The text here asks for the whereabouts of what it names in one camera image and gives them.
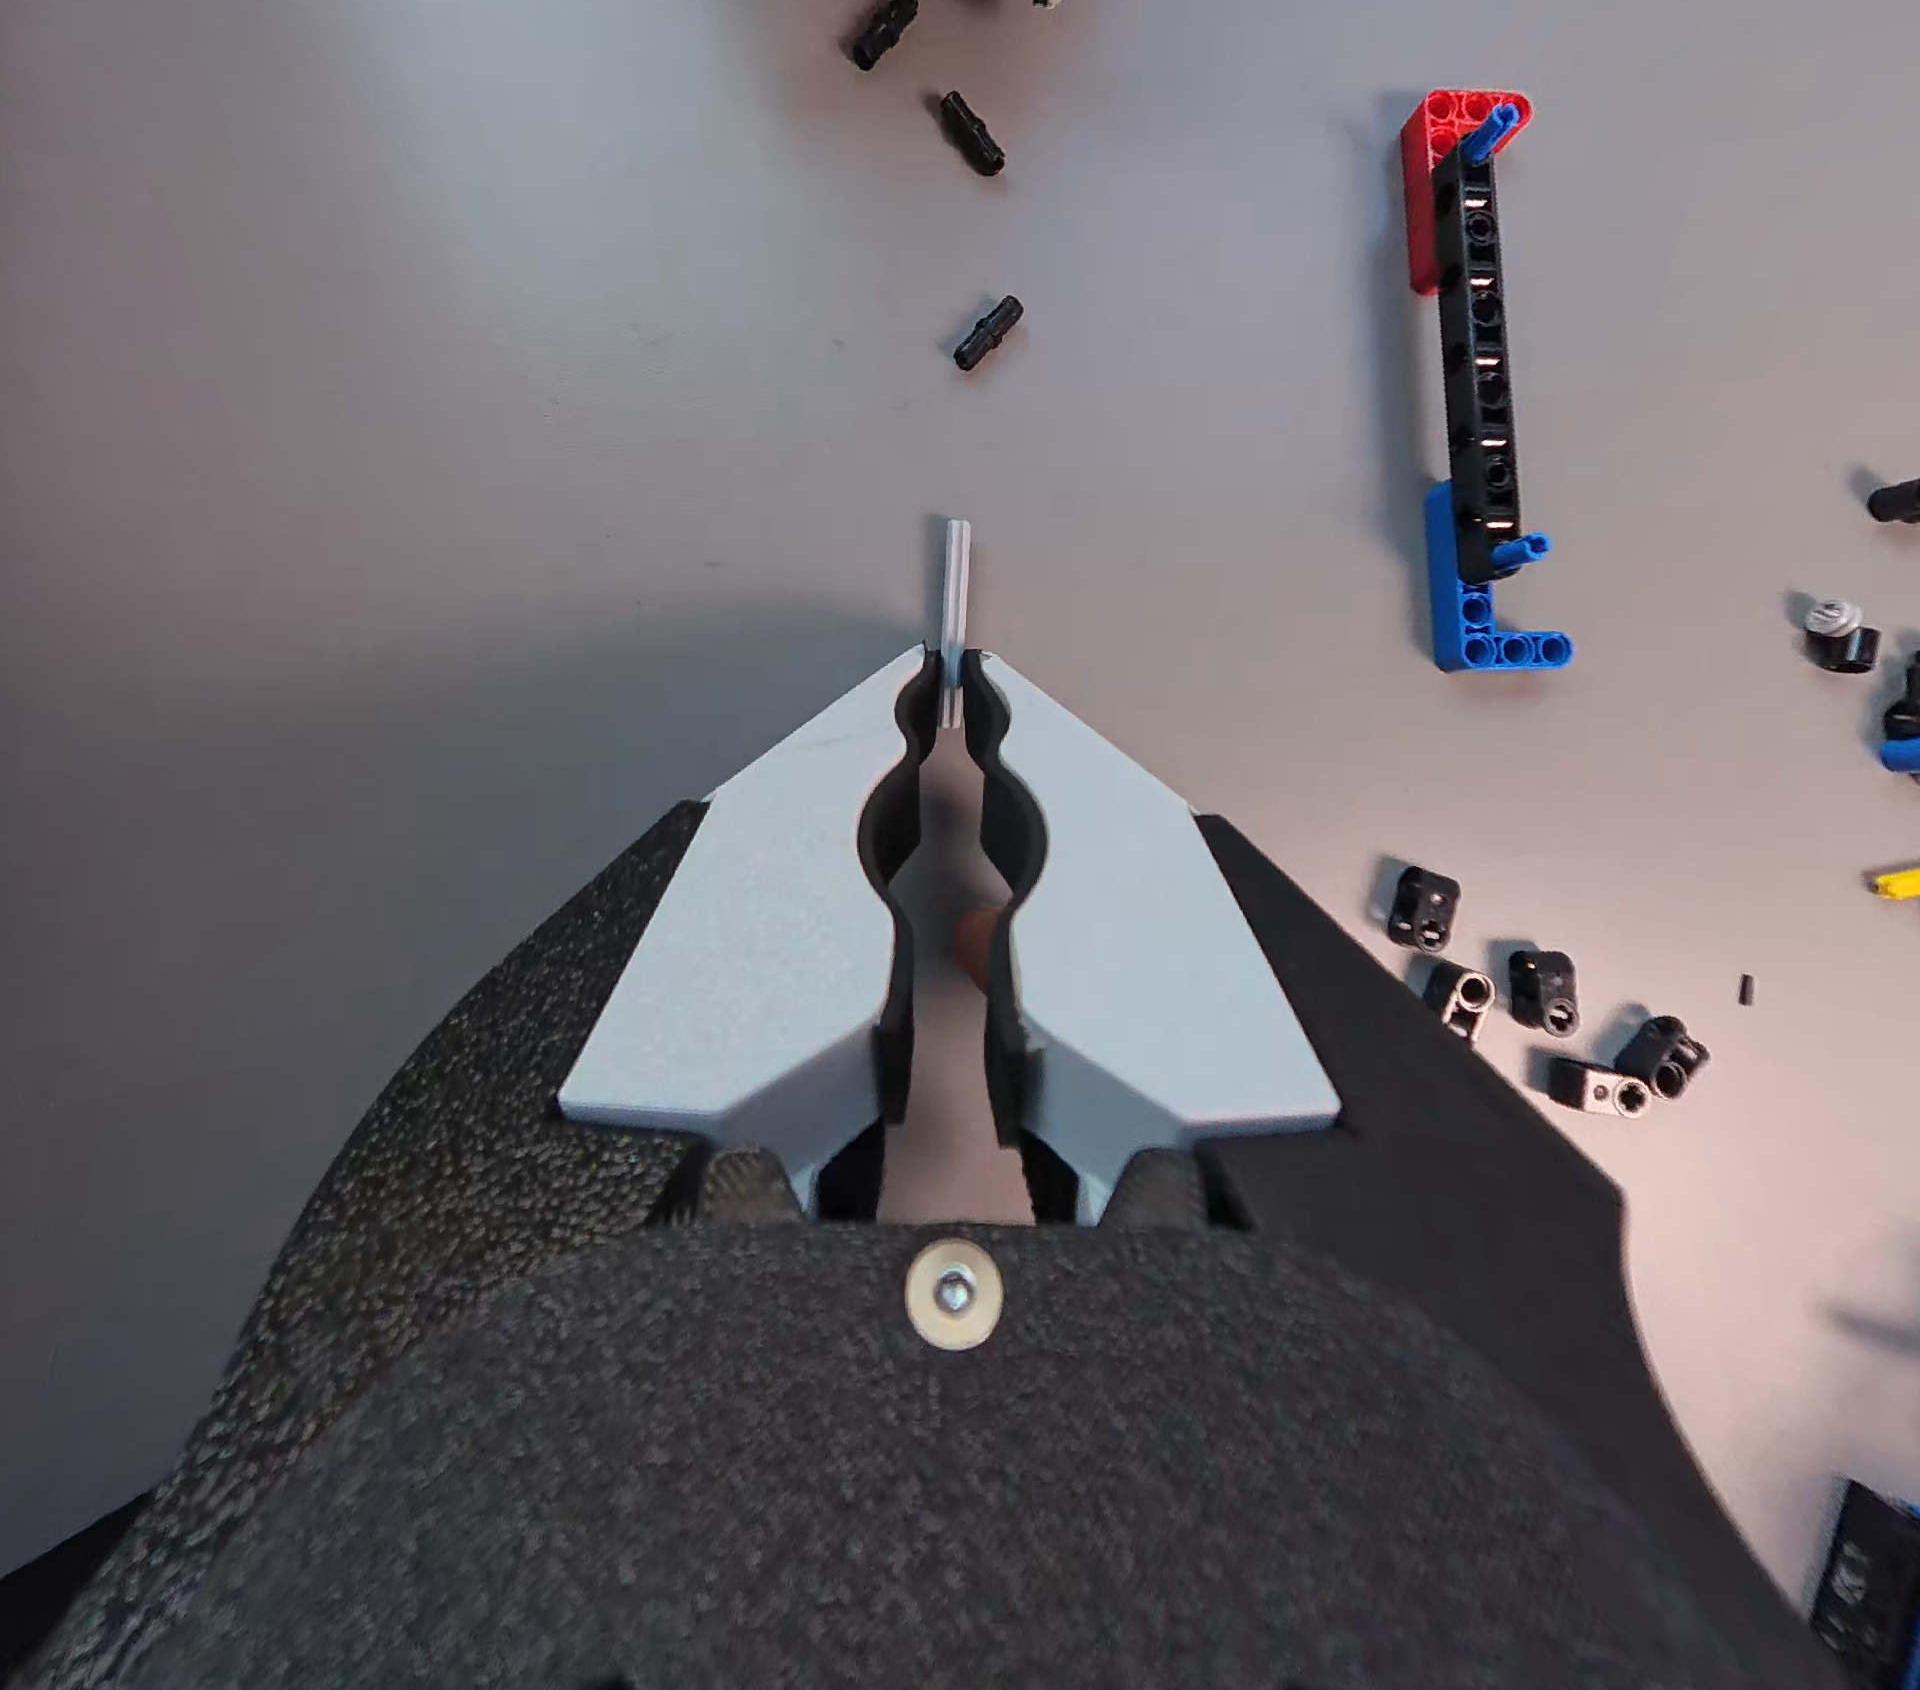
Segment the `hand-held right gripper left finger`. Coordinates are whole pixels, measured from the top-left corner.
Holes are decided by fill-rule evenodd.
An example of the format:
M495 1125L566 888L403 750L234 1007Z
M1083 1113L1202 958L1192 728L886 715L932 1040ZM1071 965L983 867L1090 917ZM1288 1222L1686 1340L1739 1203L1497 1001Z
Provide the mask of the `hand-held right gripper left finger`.
M569 1122L766 1150L801 1208L872 1216L904 1121L940 656L911 646L712 791L572 1069Z

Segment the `pile of mixed colour lego pieces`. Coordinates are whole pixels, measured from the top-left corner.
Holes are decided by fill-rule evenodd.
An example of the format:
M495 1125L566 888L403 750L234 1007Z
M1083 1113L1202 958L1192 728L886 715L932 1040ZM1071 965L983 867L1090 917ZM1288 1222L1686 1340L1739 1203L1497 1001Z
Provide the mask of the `pile of mixed colour lego pieces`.
M1918 785L1918 651L1907 658L1897 697L1882 715L1876 759L1890 776ZM1916 904L1918 867L1884 870L1872 877L1870 888L1882 902Z

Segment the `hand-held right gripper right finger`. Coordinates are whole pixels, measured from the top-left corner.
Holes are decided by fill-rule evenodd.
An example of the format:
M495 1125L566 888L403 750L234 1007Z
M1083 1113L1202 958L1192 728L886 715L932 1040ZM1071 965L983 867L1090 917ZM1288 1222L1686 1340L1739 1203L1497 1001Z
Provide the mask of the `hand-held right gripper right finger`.
M963 655L987 1102L1035 1219L1099 1219L1145 1150L1319 1132L1334 1082L1193 808L1004 658Z

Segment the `grey lego axle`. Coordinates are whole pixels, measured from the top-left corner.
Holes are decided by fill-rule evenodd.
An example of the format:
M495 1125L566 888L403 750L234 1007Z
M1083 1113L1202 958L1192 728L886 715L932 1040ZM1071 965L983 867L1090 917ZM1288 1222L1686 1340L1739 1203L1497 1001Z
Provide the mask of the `grey lego axle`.
M963 722L963 658L967 653L970 576L972 525L966 518L948 518L943 529L938 639L938 730L942 733L959 728Z

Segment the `black printed panel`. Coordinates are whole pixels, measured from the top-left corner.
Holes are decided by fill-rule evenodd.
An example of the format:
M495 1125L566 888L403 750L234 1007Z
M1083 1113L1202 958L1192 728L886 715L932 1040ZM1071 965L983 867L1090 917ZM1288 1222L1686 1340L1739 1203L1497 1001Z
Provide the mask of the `black printed panel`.
M1918 1686L1918 1509L1842 1487L1808 1628L1853 1688Z

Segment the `black lego beam assembly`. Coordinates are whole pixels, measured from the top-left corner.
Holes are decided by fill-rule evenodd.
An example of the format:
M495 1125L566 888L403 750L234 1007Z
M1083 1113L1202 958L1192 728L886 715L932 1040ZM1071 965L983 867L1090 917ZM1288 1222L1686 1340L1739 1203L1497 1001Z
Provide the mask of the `black lego beam assembly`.
M1432 663L1452 674L1567 671L1559 630L1509 628L1496 588L1541 565L1524 525L1513 336L1496 167L1531 123L1526 95L1435 89L1400 131L1407 287L1435 304L1447 469L1421 499Z

